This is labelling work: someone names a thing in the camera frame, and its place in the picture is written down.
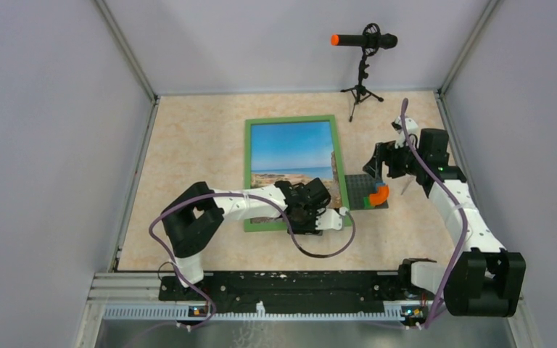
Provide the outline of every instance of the microphone stand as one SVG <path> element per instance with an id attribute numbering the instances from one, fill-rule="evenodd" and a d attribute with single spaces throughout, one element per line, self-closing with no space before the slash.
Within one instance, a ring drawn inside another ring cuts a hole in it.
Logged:
<path id="1" fill-rule="evenodd" d="M 362 49 L 362 59 L 360 60 L 360 65 L 358 67 L 358 84 L 353 86 L 352 88 L 348 89 L 341 89 L 341 92 L 351 92 L 355 101 L 353 102 L 353 108 L 351 109 L 351 116 L 349 116 L 349 122 L 353 120 L 353 112 L 355 111 L 355 106 L 364 102 L 370 96 L 374 96 L 380 102 L 383 101 L 383 98 L 377 96 L 375 93 L 369 91 L 362 82 L 368 78 L 368 73 L 366 72 L 366 68 L 370 67 L 369 64 L 366 64 L 366 59 L 368 58 L 368 54 L 366 53 L 365 49 Z"/>

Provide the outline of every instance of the orange block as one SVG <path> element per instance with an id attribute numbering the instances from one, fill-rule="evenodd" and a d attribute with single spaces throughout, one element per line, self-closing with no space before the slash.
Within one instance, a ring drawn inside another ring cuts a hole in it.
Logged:
<path id="1" fill-rule="evenodd" d="M 376 188 L 375 194 L 369 194 L 368 200 L 371 205 L 376 207 L 377 205 L 385 203 L 385 201 L 387 201 L 387 197 L 389 197 L 389 186 L 383 185 Z"/>

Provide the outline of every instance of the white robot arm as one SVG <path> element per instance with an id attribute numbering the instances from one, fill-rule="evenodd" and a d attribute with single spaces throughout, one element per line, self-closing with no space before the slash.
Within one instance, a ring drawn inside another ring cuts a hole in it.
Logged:
<path id="1" fill-rule="evenodd" d="M 214 194 L 234 196 L 212 197 Z M 326 208 L 330 202 L 330 193 L 318 178 L 307 184 L 292 185 L 288 181 L 277 181 L 265 187 L 240 191 L 211 189 L 205 182 L 199 182 L 189 187 L 164 211 L 203 195 L 210 197 L 188 204 L 162 220 L 176 255 L 176 265 L 191 283 L 204 278 L 202 250 L 223 222 L 278 218 L 281 216 L 280 209 L 286 213 L 294 234 L 319 236 L 324 230 L 342 229 L 343 217 L 347 214 L 345 207 Z M 260 197 L 266 202 L 249 196 Z M 201 215 L 196 217 L 194 210 L 201 212 Z M 189 286 L 182 279 L 181 284 Z"/>
<path id="2" fill-rule="evenodd" d="M 373 156 L 363 170 L 375 178 L 381 177 L 383 164 L 387 165 L 387 176 L 399 178 L 414 175 L 416 182 L 437 209 L 453 243 L 458 244 L 463 231 L 460 208 L 468 223 L 466 239 L 461 246 L 455 264 L 441 265 L 431 260 L 406 260 L 408 280 L 414 286 L 432 293 L 442 291 L 447 310 L 452 315 L 511 316 L 515 313 L 520 296 L 526 263 L 519 252 L 509 252 L 492 234 L 479 214 L 466 176 L 459 167 L 449 165 L 447 131 L 440 129 L 421 130 L 418 144 L 414 148 L 422 162 L 458 200 L 456 204 L 422 164 L 416 159 L 409 146 L 398 117 L 392 127 L 400 134 L 399 139 L 377 143 Z M 418 126 L 405 117 L 409 136 Z M 447 282 L 440 289 L 446 272 Z"/>

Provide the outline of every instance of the microphone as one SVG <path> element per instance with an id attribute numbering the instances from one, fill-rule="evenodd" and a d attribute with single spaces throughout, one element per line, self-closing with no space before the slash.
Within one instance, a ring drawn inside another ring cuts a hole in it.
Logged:
<path id="1" fill-rule="evenodd" d="M 392 34 L 376 35 L 339 35 L 330 38 L 332 46 L 354 46 L 363 49 L 393 49 L 398 44 L 398 38 Z"/>
<path id="2" fill-rule="evenodd" d="M 364 28 L 362 35 L 334 34 L 330 38 L 332 46 L 361 47 L 369 55 L 378 49 L 393 49 L 398 44 L 398 38 L 390 33 L 381 34 L 376 23 L 371 23 Z"/>

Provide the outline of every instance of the white cable tie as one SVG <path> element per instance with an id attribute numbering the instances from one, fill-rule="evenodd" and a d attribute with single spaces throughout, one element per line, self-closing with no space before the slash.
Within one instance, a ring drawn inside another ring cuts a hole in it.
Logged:
<path id="1" fill-rule="evenodd" d="M 244 200 L 243 201 L 244 209 L 242 209 L 238 214 L 238 221 L 242 220 L 242 216 L 244 216 L 244 214 L 249 210 L 249 207 L 251 206 L 251 200 L 247 190 L 242 191 L 242 199 Z"/>
<path id="2" fill-rule="evenodd" d="M 447 226 L 447 221 L 452 217 L 453 213 L 456 210 L 459 210 L 460 208 L 462 208 L 463 210 L 467 210 L 467 209 L 479 210 L 479 209 L 477 209 L 477 206 L 473 203 L 465 203 L 465 204 L 460 203 L 460 204 L 454 205 L 453 207 L 451 207 L 450 212 L 447 214 L 447 216 L 444 219 L 446 226 Z"/>

